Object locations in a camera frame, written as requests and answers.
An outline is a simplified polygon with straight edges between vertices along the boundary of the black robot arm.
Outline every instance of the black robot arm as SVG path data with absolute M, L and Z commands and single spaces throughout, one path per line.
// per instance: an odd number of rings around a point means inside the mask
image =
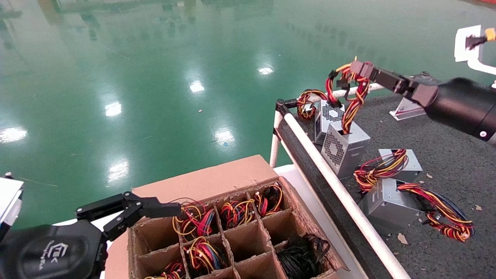
M 121 212 L 100 231 L 90 222 Z M 161 204 L 131 192 L 76 210 L 77 222 L 10 231 L 0 244 L 2 279 L 98 279 L 105 270 L 107 241 L 113 241 L 142 217 L 181 214 L 178 203 Z
M 496 92 L 466 78 L 432 84 L 354 61 L 351 72 L 403 95 L 424 108 L 432 120 L 496 147 Z

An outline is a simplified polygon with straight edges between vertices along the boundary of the ventilation grille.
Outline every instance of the ventilation grille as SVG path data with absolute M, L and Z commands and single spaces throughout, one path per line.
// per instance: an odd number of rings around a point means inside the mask
M 343 160 L 344 148 L 343 144 L 331 131 L 329 131 L 325 137 L 323 148 L 329 159 L 331 159 L 334 164 L 339 166 Z
M 330 111 L 337 112 L 338 116 L 332 117 L 329 114 Z M 343 115 L 344 115 L 344 111 L 341 110 L 340 107 L 333 108 L 330 105 L 325 105 L 322 107 L 322 116 L 331 122 L 341 121 L 341 119 L 343 119 Z

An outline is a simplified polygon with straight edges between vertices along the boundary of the gray work surface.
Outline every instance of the gray work surface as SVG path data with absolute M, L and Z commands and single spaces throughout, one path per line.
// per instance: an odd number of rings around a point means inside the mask
M 370 98 L 358 111 L 356 122 L 371 137 L 362 161 L 377 157 L 379 148 L 413 149 L 424 169 L 417 182 L 424 181 L 428 189 L 455 202 L 474 222 L 475 236 L 461 243 L 415 221 L 402 232 L 409 245 L 400 243 L 397 235 L 384 237 L 386 244 L 414 279 L 494 278 L 496 150 L 425 115 L 396 121 L 389 111 L 400 100 L 395 95 Z M 358 202 L 358 184 L 354 179 L 342 182 Z M 369 264 L 380 269 L 381 263 Z

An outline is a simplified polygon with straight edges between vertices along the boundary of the wire bundle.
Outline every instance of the wire bundle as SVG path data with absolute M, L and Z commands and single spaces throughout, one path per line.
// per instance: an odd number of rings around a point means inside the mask
M 275 183 L 265 189 L 263 195 L 260 192 L 255 193 L 255 207 L 261 217 L 272 215 L 281 211 L 282 206 L 282 189 Z
M 369 93 L 369 85 L 370 85 L 370 79 L 357 76 L 354 72 L 351 72 L 350 69 L 351 69 L 351 63 L 345 64 L 339 67 L 338 69 L 336 69 L 336 71 L 332 71 L 329 74 L 329 78 L 326 81 L 328 96 L 332 96 L 332 84 L 334 82 L 335 77 L 337 77 L 339 73 L 341 73 L 341 79 L 338 81 L 338 83 L 342 85 L 347 84 L 348 91 L 345 94 L 345 98 L 347 101 L 350 101 L 351 103 L 346 108 L 343 115 L 343 120 L 341 121 L 341 127 L 343 128 L 344 135 L 350 133 L 351 123 L 353 122 L 353 119 L 355 118 L 358 110 L 365 103 L 365 97 Z M 352 81 L 358 83 L 358 88 L 357 88 L 357 92 L 355 93 L 355 98 L 348 98 L 350 83 Z
M 320 260 L 329 249 L 329 242 L 315 235 L 295 235 L 277 253 L 277 258 L 289 279 L 310 279 L 322 273 Z
M 145 279 L 183 279 L 186 277 L 186 271 L 181 261 L 175 261 L 168 264 L 160 276 L 148 276 Z
M 210 273 L 213 270 L 227 267 L 226 256 L 219 248 L 211 245 L 203 236 L 193 240 L 189 249 L 186 247 L 184 249 L 186 254 L 188 254 L 191 267 L 199 273 Z
M 362 194 L 369 192 L 379 178 L 393 177 L 408 164 L 406 149 L 395 150 L 392 154 L 372 159 L 355 170 L 353 175 L 360 185 Z
M 253 220 L 255 214 L 255 211 L 253 211 L 254 201 L 254 199 L 251 199 L 244 202 L 234 201 L 224 203 L 220 215 L 222 216 L 223 223 L 225 222 L 226 224 L 225 228 L 234 228 Z
M 426 216 L 429 224 L 439 230 L 439 232 L 449 238 L 465 242 L 470 236 L 474 235 L 474 225 L 472 221 L 468 220 L 460 208 L 458 208 L 448 198 L 429 191 L 426 188 L 415 184 L 405 183 L 397 188 L 402 192 L 410 192 L 421 196 L 431 203 L 431 206 L 439 211 L 439 213 L 446 217 L 451 224 L 442 223 L 436 218 L 436 212 L 427 212 Z
M 201 205 L 203 211 L 194 205 L 195 203 Z M 182 210 L 183 214 L 179 217 L 175 216 L 172 222 L 174 231 L 178 235 L 183 236 L 186 240 L 192 240 L 212 233 L 212 221 L 215 219 L 214 209 L 207 211 L 204 204 L 193 202 L 183 204 Z
M 310 101 L 310 97 L 312 94 L 320 97 L 322 100 L 327 100 L 327 96 L 324 94 L 324 92 L 318 89 L 306 89 L 305 91 L 303 91 L 298 98 L 297 103 L 298 116 L 303 120 L 310 119 L 315 114 L 315 105 L 312 101 Z M 311 103 L 309 111 L 305 110 L 305 105 L 307 103 Z

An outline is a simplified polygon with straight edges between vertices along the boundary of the power supply unit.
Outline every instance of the power supply unit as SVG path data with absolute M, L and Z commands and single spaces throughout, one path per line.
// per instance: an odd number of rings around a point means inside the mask
M 341 121 L 330 122 L 326 130 L 322 157 L 339 179 L 352 176 L 371 138 L 355 122 L 346 135 L 342 134 Z
M 389 154 L 394 153 L 396 150 L 397 149 L 379 149 L 379 156 L 380 157 L 387 156 Z M 417 179 L 419 173 L 422 172 L 422 167 L 420 166 L 420 163 L 417 157 L 415 156 L 415 153 L 413 153 L 413 150 L 407 149 L 406 155 L 408 157 L 407 165 L 404 166 L 400 172 L 398 172 L 396 175 L 392 176 L 391 178 L 404 182 L 414 182 L 415 179 Z
M 359 203 L 379 234 L 400 232 L 424 214 L 425 205 L 415 195 L 396 189 L 404 183 L 392 178 L 379 179 Z
M 344 105 L 341 107 L 333 108 L 327 101 L 321 100 L 317 105 L 317 113 L 315 114 L 314 123 L 314 143 L 324 144 L 325 134 L 332 122 L 339 122 L 341 126 L 341 119 L 344 115 Z

